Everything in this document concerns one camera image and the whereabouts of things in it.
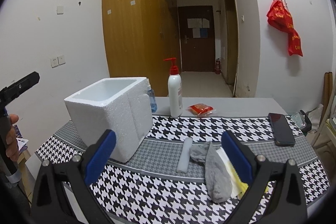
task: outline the houndstooth tablecloth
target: houndstooth tablecloth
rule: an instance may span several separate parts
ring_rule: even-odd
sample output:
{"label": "houndstooth tablecloth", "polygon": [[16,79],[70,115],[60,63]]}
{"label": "houndstooth tablecloth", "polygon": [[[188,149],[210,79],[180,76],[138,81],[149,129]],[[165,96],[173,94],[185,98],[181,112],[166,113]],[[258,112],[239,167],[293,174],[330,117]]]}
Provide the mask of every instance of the houndstooth tablecloth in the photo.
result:
{"label": "houndstooth tablecloth", "polygon": [[[223,223],[239,200],[231,198],[222,204],[212,203],[204,182],[204,167],[197,163],[189,163],[187,174],[175,171],[185,138],[192,137],[196,144],[212,141],[219,147],[222,132],[231,130],[255,154],[264,154],[277,162],[295,159],[309,207],[325,194],[329,182],[304,135],[290,117],[286,118],[296,140],[294,147],[274,144],[267,117],[199,119],[155,115],[152,129],[129,162],[123,164],[110,159],[90,189],[108,215],[123,223]],[[41,160],[59,163],[69,161],[86,148],[70,121],[36,154]],[[274,182],[269,182],[268,192],[250,223],[264,213],[273,187]]]}

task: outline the phone screen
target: phone screen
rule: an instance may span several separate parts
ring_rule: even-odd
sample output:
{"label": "phone screen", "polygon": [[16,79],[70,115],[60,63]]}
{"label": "phone screen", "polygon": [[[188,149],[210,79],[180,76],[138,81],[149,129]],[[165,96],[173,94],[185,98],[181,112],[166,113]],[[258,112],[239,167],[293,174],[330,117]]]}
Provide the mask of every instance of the phone screen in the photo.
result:
{"label": "phone screen", "polygon": [[276,113],[269,113],[268,117],[273,128],[273,135],[276,145],[294,146],[295,139],[286,117],[282,114]]}

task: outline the spray nozzle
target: spray nozzle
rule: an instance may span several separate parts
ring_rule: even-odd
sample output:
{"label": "spray nozzle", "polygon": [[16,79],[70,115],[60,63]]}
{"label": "spray nozzle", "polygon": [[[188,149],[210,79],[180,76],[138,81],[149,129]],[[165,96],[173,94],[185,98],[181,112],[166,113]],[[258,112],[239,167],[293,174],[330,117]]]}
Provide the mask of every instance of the spray nozzle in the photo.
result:
{"label": "spray nozzle", "polygon": [[179,67],[175,65],[176,57],[167,58],[163,61],[171,61],[171,67],[170,67],[170,75],[178,75],[179,74]]}

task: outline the styrofoam box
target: styrofoam box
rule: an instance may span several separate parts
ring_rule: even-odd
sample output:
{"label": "styrofoam box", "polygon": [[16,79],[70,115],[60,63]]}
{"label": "styrofoam box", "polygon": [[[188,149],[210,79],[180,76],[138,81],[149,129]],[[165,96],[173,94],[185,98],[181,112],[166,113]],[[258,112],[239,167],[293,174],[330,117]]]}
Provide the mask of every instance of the styrofoam box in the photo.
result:
{"label": "styrofoam box", "polygon": [[153,125],[146,77],[102,79],[64,99],[84,143],[97,142],[106,129],[117,135],[111,158],[127,162]]}

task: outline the finger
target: finger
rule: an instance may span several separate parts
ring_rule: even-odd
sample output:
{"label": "finger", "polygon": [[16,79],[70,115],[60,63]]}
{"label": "finger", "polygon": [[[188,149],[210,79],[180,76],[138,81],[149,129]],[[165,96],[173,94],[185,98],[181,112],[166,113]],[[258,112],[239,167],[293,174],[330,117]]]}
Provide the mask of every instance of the finger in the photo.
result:
{"label": "finger", "polygon": [[19,152],[16,152],[14,155],[12,155],[12,156],[10,157],[10,159],[11,159],[12,161],[18,161],[18,159],[19,159]]}
{"label": "finger", "polygon": [[7,157],[11,157],[12,155],[15,155],[17,152],[18,152],[17,141],[12,142],[10,145],[8,145],[6,149]]}
{"label": "finger", "polygon": [[19,120],[19,116],[16,115],[16,114],[10,114],[9,117],[10,117],[10,120],[11,120],[11,124],[14,124]]}
{"label": "finger", "polygon": [[14,127],[11,127],[10,131],[7,133],[7,136],[6,136],[6,143],[9,145],[14,141],[16,141],[17,143],[16,133],[15,133]]}

